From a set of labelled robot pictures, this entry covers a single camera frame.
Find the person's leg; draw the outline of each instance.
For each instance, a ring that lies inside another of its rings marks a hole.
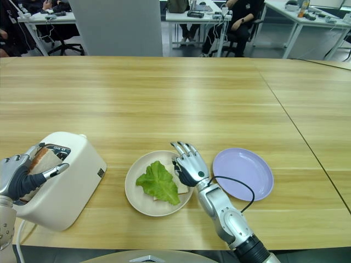
[[[180,27],[182,28],[182,36],[183,38],[187,38],[189,34],[188,26],[187,24],[179,24]]]
[[[0,49],[0,58],[8,58],[9,55],[2,48]]]
[[[222,25],[220,26],[214,26],[211,27],[210,30],[208,31],[206,41],[202,46],[202,53],[208,54],[208,52],[211,49],[212,43],[215,38],[218,38],[220,36],[220,31],[222,30]]]
[[[193,40],[196,34],[197,29],[200,27],[200,24],[192,24],[189,31],[189,39]]]
[[[236,31],[231,31],[231,33],[237,36],[235,56],[236,57],[244,56],[246,42],[250,37],[250,33],[248,32],[248,27],[245,24],[241,25]]]

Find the table seam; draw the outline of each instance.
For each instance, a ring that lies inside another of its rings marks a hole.
[[[278,99],[278,97],[275,95],[274,91],[271,89],[270,85],[268,84],[268,82],[265,80],[265,78],[262,76],[259,68],[257,67],[257,65],[255,65],[255,68],[257,69],[258,73],[260,74],[260,76],[262,77],[263,81],[266,83],[267,87],[269,88],[269,90],[272,92],[273,96],[276,98],[277,102],[280,104],[280,106],[282,107],[282,109],[284,110],[284,112],[286,113],[286,115],[288,116],[288,118],[290,119],[290,121],[292,122],[292,124],[294,125],[294,127],[296,128],[296,130],[298,131],[298,133],[300,134],[300,136],[302,137],[302,139],[304,140],[304,142],[306,143],[307,147],[310,149],[311,153],[313,154],[313,156],[316,158],[318,164],[321,166],[323,172],[325,173],[325,175],[328,177],[330,183],[332,184],[332,186],[334,187],[334,189],[336,190],[336,192],[338,193],[341,201],[344,203],[345,207],[347,208],[347,210],[349,211],[349,213],[351,214],[351,209],[350,207],[347,205],[346,201],[344,200],[344,198],[342,197],[340,191],[338,190],[338,188],[336,187],[335,183],[333,182],[333,180],[331,179],[331,177],[329,176],[328,172],[326,171],[326,169],[324,168],[324,166],[322,165],[322,163],[320,162],[320,160],[318,159],[317,155],[315,154],[315,152],[312,150],[311,146],[308,144],[307,140],[305,139],[305,137],[302,135],[301,131],[298,129],[296,123],[293,121],[292,117],[289,115],[288,111],[285,109],[285,107],[283,106],[283,104],[280,102],[280,100]]]

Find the silver robotic hand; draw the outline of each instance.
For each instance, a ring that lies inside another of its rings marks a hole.
[[[32,146],[23,155],[15,155],[0,161],[0,258],[3,260],[1,262],[16,262],[11,246],[16,221],[13,202],[69,167],[67,163],[62,163],[42,173],[28,175],[31,162],[44,145],[41,143]]]
[[[227,242],[242,263],[277,263],[279,260],[269,253],[247,224],[244,215],[231,203],[218,184],[210,184],[210,174],[205,161],[197,149],[181,141],[171,145],[180,154],[172,160],[179,180],[196,187],[199,201],[212,218],[218,236]]]

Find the white desk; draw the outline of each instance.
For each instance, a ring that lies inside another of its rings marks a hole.
[[[36,13],[30,18],[17,18],[18,22],[22,22],[27,27],[29,33],[33,37],[35,43],[37,44],[38,49],[44,56],[48,56],[47,51],[45,50],[42,41],[38,38],[36,25],[46,25],[46,24],[75,24],[76,18],[73,12],[67,12],[65,16],[58,16],[56,19],[46,20],[48,14]]]
[[[188,11],[182,13],[182,14],[175,14],[175,13],[170,13],[166,11],[166,21],[169,24],[169,48],[170,51],[172,50],[172,45],[173,44],[185,44],[183,42],[173,42],[172,38],[172,25],[174,24],[186,24],[186,23],[192,23],[192,24],[205,24],[205,25],[213,25],[219,23],[219,20],[213,19],[212,15],[214,12],[221,12],[221,9],[212,1],[212,0],[202,0],[202,2],[205,2],[206,5],[212,8],[211,12],[203,12],[204,17],[203,18],[191,18],[187,16]],[[230,19],[225,19],[224,24],[222,27],[222,31],[220,34],[219,38],[219,46],[218,46],[218,52],[217,52],[217,57],[220,57],[220,54],[222,53],[222,47],[223,47],[223,41],[224,41],[224,35],[225,35],[225,28],[227,27],[228,22],[231,20]]]
[[[318,16],[316,17],[316,20],[314,20],[314,21],[310,21],[307,18],[298,18],[297,17],[298,11],[289,12],[285,9],[284,2],[277,2],[277,1],[272,1],[272,0],[265,0],[265,8],[263,10],[262,20],[264,20],[264,18],[265,18],[267,7],[275,10],[276,12],[282,14],[283,16],[289,18],[290,20],[292,20],[294,22],[294,25],[292,27],[288,41],[284,44],[284,46],[286,47],[286,50],[285,50],[284,55],[282,57],[283,59],[286,59],[289,56],[289,53],[290,53],[292,47],[294,46],[295,41],[296,41],[298,35],[300,34],[303,26],[328,27],[328,28],[332,28],[332,29],[337,28],[337,29],[342,30],[342,34],[341,34],[340,38],[335,43],[335,45],[332,48],[332,50],[330,51],[329,55],[325,58],[326,60],[330,60],[330,58],[333,57],[333,54],[335,53],[337,48],[341,45],[344,37],[347,35],[348,31],[351,28],[351,25],[344,23],[342,21],[342,19],[336,19],[335,16],[333,16],[327,12],[324,12],[322,10],[321,10],[322,14],[325,14],[325,15],[328,15],[328,16],[335,18],[337,21],[336,24],[329,24],[325,21],[324,18],[319,18]],[[262,24],[260,24],[258,26],[257,35],[260,33],[261,28],[262,28]]]

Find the plate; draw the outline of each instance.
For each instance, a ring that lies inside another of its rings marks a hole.
[[[146,167],[155,161],[160,161],[174,175],[172,158],[177,156],[179,155],[171,151],[155,151],[140,157],[133,163],[127,173],[124,190],[128,201],[137,211],[150,216],[165,216],[175,213],[189,201],[194,190],[193,187],[188,187],[188,193],[179,195],[179,204],[172,205],[161,200],[154,201],[152,196],[144,193],[141,186],[135,184],[137,178],[146,172]]]
[[[273,173],[260,156],[246,149],[229,148],[213,161],[215,176],[226,176],[246,183],[254,192],[255,201],[267,197],[274,185]],[[218,184],[230,195],[251,201],[252,193],[244,185],[228,179],[216,178]]]

